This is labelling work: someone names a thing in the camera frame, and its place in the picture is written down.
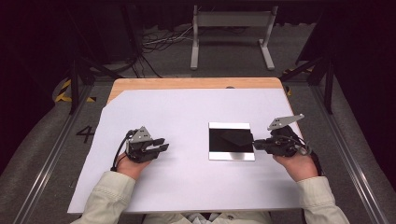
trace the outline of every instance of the person's left hand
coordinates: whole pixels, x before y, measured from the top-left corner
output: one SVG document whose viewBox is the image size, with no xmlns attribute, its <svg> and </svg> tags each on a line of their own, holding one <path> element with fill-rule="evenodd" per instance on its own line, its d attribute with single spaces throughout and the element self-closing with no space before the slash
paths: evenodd
<svg viewBox="0 0 396 224">
<path fill-rule="evenodd" d="M 151 163 L 151 161 L 136 163 L 134 161 L 129 160 L 126 157 L 125 153 L 120 154 L 117 160 L 118 160 L 117 172 L 124 175 L 128 175 L 134 180 L 137 180 L 143 169 Z"/>
</svg>

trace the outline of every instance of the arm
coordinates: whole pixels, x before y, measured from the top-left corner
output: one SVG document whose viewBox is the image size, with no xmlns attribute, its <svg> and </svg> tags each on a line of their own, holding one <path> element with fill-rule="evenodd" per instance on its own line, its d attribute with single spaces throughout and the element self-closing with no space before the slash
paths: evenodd
<svg viewBox="0 0 396 224">
<path fill-rule="evenodd" d="M 119 156 L 117 172 L 105 172 L 93 188 L 82 217 L 73 224 L 117 223 L 131 201 L 134 183 L 149 162 L 134 163 Z"/>
<path fill-rule="evenodd" d="M 310 156 L 296 153 L 290 158 L 274 156 L 274 159 L 286 168 L 297 183 L 300 205 L 307 223 L 349 223 L 343 211 L 335 205 L 327 178 L 318 176 Z"/>
</svg>

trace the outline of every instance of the person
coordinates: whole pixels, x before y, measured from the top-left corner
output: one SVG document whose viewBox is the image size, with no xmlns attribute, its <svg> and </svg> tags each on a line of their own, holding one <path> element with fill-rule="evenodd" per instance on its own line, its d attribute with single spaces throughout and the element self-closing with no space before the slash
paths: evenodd
<svg viewBox="0 0 396 224">
<path fill-rule="evenodd" d="M 296 182 L 300 192 L 300 205 L 307 223 L 348 223 L 335 199 L 325 176 L 319 176 L 310 156 L 296 153 L 292 157 L 274 156 Z M 135 163 L 119 156 L 117 172 L 108 171 L 94 187 L 81 218 L 73 224 L 117 223 L 121 212 L 129 205 L 134 183 L 150 161 Z M 268 212 L 213 213 L 208 221 L 199 213 L 148 214 L 143 224 L 266 224 L 272 223 Z"/>
</svg>

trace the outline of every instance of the white metal stand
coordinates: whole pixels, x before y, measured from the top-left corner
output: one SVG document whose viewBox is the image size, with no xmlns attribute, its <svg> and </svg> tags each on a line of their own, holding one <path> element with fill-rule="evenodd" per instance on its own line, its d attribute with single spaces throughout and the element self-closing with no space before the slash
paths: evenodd
<svg viewBox="0 0 396 224">
<path fill-rule="evenodd" d="M 191 70 L 196 70 L 198 68 L 199 26 L 265 26 L 265 37 L 263 39 L 259 39 L 259 44 L 260 48 L 262 49 L 262 55 L 264 57 L 268 70 L 274 70 L 274 63 L 272 61 L 267 45 L 274 25 L 276 11 L 277 7 L 273 7 L 272 11 L 258 12 L 201 12 L 198 11 L 197 6 L 194 6 L 194 15 L 192 19 L 194 37 L 192 42 Z"/>
</svg>

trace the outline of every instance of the human hand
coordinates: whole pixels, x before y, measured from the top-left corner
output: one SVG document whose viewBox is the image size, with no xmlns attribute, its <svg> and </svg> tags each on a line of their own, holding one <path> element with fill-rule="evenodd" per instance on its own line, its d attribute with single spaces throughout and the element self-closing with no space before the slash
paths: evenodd
<svg viewBox="0 0 396 224">
<path fill-rule="evenodd" d="M 274 155 L 273 158 L 286 168 L 286 171 L 295 182 L 318 176 L 317 167 L 309 155 L 303 156 L 300 153 L 296 153 L 292 157 Z"/>
<path fill-rule="evenodd" d="M 143 169 L 146 168 L 146 166 L 148 166 L 151 163 L 151 161 L 136 163 L 125 157 L 126 155 L 124 152 L 120 154 L 119 157 L 117 158 L 118 161 L 117 172 L 123 175 L 128 175 L 134 180 L 137 180 L 137 178 L 139 178 L 140 176 L 140 173 L 142 173 Z"/>
</svg>

